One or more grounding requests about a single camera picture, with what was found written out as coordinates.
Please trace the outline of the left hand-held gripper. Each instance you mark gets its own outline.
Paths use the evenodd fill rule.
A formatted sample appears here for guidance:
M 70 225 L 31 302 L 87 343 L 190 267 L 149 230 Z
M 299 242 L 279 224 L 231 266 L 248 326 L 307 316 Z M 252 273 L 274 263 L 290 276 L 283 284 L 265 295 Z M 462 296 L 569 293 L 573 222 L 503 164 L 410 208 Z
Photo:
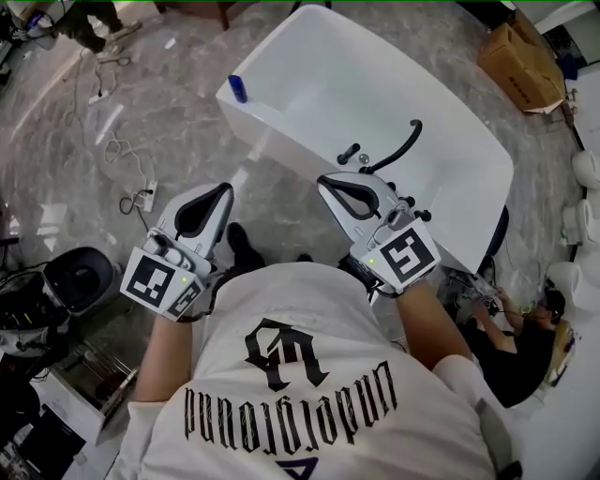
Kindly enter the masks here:
M 208 290 L 218 268 L 210 257 L 234 200 L 227 182 L 194 187 L 172 198 L 157 228 L 129 257 L 120 293 L 173 322 Z M 169 235 L 180 235 L 180 243 Z

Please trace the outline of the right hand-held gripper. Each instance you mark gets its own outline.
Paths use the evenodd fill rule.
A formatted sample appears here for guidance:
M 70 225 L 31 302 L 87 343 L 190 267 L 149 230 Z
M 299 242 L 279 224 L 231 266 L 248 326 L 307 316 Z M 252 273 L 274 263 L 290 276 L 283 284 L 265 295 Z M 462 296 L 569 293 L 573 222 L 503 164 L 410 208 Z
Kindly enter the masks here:
M 354 243 L 350 249 L 378 289 L 400 295 L 426 277 L 441 255 L 425 222 L 413 215 L 381 178 L 360 172 L 333 172 L 317 179 L 319 194 L 339 227 Z

